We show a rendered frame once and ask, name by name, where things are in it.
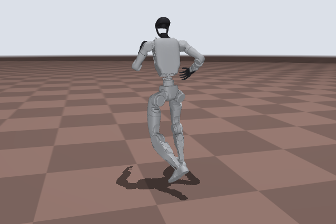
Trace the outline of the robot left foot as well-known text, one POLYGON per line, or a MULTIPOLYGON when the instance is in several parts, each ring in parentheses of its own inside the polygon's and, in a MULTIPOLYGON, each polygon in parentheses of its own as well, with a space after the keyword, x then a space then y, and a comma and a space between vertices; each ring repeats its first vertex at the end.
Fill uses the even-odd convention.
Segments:
POLYGON ((172 176, 168 180, 169 183, 172 183, 178 179, 180 179, 183 175, 189 172, 188 168, 185 165, 179 166, 177 170, 174 170, 172 176))

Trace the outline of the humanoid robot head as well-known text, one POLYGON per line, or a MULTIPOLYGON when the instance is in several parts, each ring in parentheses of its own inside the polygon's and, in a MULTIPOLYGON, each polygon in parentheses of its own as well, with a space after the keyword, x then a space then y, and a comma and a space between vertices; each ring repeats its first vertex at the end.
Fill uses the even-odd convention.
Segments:
POLYGON ((158 36, 160 38, 170 38, 168 36, 168 30, 169 30, 169 26, 170 26, 170 20, 166 17, 160 17, 156 23, 155 23, 155 28, 156 28, 156 32, 158 34, 158 36), (158 32, 159 28, 163 28, 166 29, 166 33, 160 33, 158 32))

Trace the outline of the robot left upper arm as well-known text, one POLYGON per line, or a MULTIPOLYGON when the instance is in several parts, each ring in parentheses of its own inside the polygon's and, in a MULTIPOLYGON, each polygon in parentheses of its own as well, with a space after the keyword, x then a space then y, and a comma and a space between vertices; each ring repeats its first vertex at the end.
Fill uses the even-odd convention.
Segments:
POLYGON ((135 71, 140 71, 142 65, 141 63, 145 60, 146 56, 148 55, 147 53, 152 51, 154 48, 154 41, 147 41, 143 44, 137 59, 132 67, 135 71))

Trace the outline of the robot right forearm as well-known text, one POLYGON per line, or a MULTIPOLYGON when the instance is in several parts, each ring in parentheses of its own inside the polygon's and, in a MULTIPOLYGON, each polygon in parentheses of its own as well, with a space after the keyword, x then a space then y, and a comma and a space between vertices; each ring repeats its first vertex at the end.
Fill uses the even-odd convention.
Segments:
MULTIPOLYGON (((204 63, 204 61, 203 61, 203 63, 204 63)), ((191 67, 189 67, 189 69, 190 69, 190 72, 192 72, 192 71, 197 71, 198 70, 198 68, 199 67, 201 67, 202 65, 203 65, 203 63, 202 64, 200 64, 200 65, 198 65, 198 64, 196 64, 195 62, 191 65, 191 67)))

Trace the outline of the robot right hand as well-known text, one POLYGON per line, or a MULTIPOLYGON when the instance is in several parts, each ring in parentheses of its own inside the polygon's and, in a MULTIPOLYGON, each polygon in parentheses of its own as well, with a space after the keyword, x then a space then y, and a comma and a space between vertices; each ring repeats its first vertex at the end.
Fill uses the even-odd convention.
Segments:
POLYGON ((183 76, 183 77, 180 77, 180 78, 184 78, 184 79, 181 79, 181 80, 185 80, 185 79, 187 79, 188 77, 190 77, 191 76, 191 74, 193 74, 195 71, 192 71, 192 72, 190 72, 190 69, 189 68, 182 68, 182 69, 186 69, 185 71, 183 71, 183 72, 179 72, 179 73, 184 73, 184 74, 181 74, 180 76, 183 76), (185 75, 185 76, 184 76, 185 75), (185 78, 186 77, 186 78, 185 78))

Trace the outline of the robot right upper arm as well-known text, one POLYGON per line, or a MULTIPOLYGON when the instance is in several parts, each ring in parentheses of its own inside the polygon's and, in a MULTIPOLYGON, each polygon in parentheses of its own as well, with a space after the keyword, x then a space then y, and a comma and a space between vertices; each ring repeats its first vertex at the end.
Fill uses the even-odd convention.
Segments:
POLYGON ((200 54, 196 49, 191 47, 185 40, 178 40, 180 46, 180 52, 185 52, 188 55, 195 58, 195 63, 200 65, 205 60, 205 57, 200 54))

